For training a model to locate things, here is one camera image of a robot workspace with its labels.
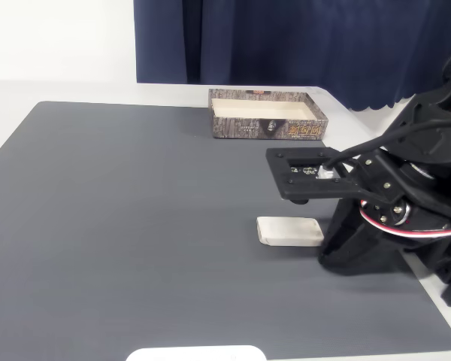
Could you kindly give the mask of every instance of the open box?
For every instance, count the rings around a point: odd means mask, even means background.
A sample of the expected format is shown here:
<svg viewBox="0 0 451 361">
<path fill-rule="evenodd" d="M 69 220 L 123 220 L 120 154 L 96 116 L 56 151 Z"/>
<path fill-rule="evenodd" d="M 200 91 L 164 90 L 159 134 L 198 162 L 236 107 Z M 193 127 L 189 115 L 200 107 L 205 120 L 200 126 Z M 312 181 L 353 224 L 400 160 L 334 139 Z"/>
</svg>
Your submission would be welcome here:
<svg viewBox="0 0 451 361">
<path fill-rule="evenodd" d="M 209 89 L 215 138 L 321 140 L 328 119 L 307 93 Z"/>
</svg>

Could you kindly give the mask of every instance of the white eraser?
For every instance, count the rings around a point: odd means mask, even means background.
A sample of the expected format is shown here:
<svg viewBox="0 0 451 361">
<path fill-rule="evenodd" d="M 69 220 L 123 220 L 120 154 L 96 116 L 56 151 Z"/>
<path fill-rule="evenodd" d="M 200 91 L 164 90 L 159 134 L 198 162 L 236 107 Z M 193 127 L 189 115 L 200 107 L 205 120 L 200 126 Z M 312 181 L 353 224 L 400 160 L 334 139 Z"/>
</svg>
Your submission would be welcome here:
<svg viewBox="0 0 451 361">
<path fill-rule="evenodd" d="M 257 233 L 269 246 L 318 247 L 324 240 L 313 218 L 257 217 Z"/>
</svg>

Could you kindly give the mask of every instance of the table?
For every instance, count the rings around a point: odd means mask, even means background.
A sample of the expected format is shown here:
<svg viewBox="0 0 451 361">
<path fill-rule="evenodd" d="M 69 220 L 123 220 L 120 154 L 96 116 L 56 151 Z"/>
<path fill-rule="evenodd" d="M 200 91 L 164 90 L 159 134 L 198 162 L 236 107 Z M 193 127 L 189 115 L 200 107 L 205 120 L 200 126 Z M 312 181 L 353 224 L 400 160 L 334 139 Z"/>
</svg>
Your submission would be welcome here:
<svg viewBox="0 0 451 361">
<path fill-rule="evenodd" d="M 100 83 L 40 83 L 0 82 L 0 146 L 20 124 L 30 110 L 42 101 L 100 102 L 136 105 L 168 105 L 207 107 L 208 86 L 163 84 L 100 84 Z M 320 88 L 265 87 L 277 90 L 307 90 L 313 100 L 329 118 L 328 132 L 324 138 L 327 146 L 343 150 L 371 138 L 368 128 L 360 123 L 329 93 Z M 406 260 L 420 279 L 446 321 L 451 326 L 451 308 L 440 298 L 444 285 L 434 275 L 427 275 L 416 257 L 407 255 Z M 420 353 L 394 356 L 374 356 L 374 359 L 433 360 L 451 359 L 451 351 L 438 355 Z M 361 356 L 356 359 L 372 359 Z"/>
</svg>

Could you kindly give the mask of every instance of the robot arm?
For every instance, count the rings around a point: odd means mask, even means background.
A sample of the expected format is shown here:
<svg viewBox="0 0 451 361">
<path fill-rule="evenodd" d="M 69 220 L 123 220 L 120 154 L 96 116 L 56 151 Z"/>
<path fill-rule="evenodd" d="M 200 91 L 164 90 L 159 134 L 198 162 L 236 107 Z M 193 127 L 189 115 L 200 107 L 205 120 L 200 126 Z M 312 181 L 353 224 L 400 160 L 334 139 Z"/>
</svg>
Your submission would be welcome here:
<svg viewBox="0 0 451 361">
<path fill-rule="evenodd" d="M 443 79 L 371 141 L 343 152 L 267 150 L 283 199 L 341 199 L 319 256 L 326 268 L 372 272 L 396 250 L 412 250 L 451 283 L 451 60 Z M 443 297 L 451 305 L 451 285 Z"/>
</svg>

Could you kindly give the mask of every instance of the navy blue curtain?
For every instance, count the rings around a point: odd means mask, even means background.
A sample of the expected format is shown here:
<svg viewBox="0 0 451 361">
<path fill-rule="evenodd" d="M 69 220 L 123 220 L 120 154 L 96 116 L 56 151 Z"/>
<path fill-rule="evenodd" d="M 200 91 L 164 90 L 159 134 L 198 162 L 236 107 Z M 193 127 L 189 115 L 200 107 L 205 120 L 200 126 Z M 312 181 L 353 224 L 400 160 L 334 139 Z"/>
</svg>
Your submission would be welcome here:
<svg viewBox="0 0 451 361">
<path fill-rule="evenodd" d="M 320 86 L 348 108 L 441 85 L 451 0 L 135 0 L 141 83 Z"/>
</svg>

